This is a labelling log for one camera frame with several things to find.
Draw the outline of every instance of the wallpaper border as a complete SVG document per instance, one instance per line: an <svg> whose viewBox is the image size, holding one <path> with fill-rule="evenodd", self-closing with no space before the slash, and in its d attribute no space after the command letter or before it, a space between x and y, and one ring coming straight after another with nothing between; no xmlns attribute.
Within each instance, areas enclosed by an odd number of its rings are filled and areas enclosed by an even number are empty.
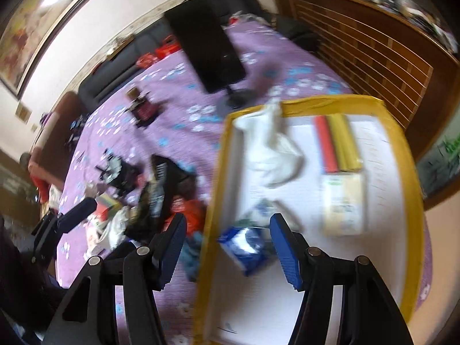
<svg viewBox="0 0 460 345"><path fill-rule="evenodd" d="M82 82L86 76L88 76L93 68L101 62L107 51L110 49L111 46L114 45L114 41L116 38L128 36L131 33L138 33L142 31L147 26L151 25L156 20L160 19L163 13L172 7L179 5L184 0L166 0L164 3L155 6L149 12L143 14L136 20L134 20L130 25L125 27L123 30L118 32L107 44L105 44L100 50L96 52L96 54L89 59L89 61L81 68L81 70L73 77L67 87L64 89L62 94L59 96L58 100L55 102L53 109L56 107L58 102L61 100L62 96L68 91L77 92L78 86Z"/></svg>

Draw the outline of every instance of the blue snack package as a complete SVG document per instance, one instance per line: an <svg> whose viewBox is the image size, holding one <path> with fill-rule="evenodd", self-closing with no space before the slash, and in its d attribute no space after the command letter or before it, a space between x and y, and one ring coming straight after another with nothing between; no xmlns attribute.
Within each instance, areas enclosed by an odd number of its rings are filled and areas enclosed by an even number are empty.
<svg viewBox="0 0 460 345"><path fill-rule="evenodd" d="M266 241L264 231L260 227L231 227L217 240L245 276L250 276L270 259L272 243Z"/></svg>

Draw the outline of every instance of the black screen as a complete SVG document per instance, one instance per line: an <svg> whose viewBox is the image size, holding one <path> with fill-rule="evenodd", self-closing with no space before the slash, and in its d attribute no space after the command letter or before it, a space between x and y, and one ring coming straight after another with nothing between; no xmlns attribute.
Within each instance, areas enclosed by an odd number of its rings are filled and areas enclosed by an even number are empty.
<svg viewBox="0 0 460 345"><path fill-rule="evenodd" d="M206 0L188 0L164 15L208 93L246 77L235 48Z"/></svg>

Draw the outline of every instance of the wooden tray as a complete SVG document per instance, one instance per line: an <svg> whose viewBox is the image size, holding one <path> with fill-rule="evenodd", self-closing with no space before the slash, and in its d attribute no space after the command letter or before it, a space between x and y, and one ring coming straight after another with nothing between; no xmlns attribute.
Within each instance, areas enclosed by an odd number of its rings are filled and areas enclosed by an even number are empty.
<svg viewBox="0 0 460 345"><path fill-rule="evenodd" d="M228 116L212 203L205 225L202 267L195 307L194 342L287 344L303 293L286 282L278 261L244 277L216 239L261 197L279 200L302 226L311 246L330 256L371 258L406 321L415 307L423 261L423 207L415 166L401 128L381 100L369 96L311 97L282 103L286 134L304 152L300 174L276 189L257 183L245 164L243 134L232 121L259 110ZM321 230L320 151L311 115L349 115L364 160L367 231L326 237ZM326 344L336 344L341 287L334 288Z"/></svg>

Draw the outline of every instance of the purple tablecloth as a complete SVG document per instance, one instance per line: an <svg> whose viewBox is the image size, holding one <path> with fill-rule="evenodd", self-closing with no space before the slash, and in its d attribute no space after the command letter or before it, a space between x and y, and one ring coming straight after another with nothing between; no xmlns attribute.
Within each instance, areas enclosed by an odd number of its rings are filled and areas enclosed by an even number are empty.
<svg viewBox="0 0 460 345"><path fill-rule="evenodd" d="M248 76L235 88L253 89L258 103L270 97L294 99L310 95L352 93L348 85L325 63L303 51L271 29L247 22L227 29L244 63ZM136 85L148 91L152 101L164 101L165 111L145 130L134 126L134 119L123 111L129 105L125 93ZM97 181L94 168L106 148L128 162L144 165L150 173L151 154L170 157L183 169L194 171L198 195L208 202L212 173L219 150L222 120L215 114L215 103L224 92L206 94L182 51L156 63L117 91L88 120L75 150L65 182L60 210L67 212L82 198L85 182ZM127 201L137 202L139 190ZM79 226L64 235L58 246L56 274L63 287L69 287L85 260L85 228ZM180 264L164 291L155 300L168 343L188 344L192 336L192 309L195 284L187 281ZM126 323L122 289L117 289L116 311L120 343L126 343Z"/></svg>

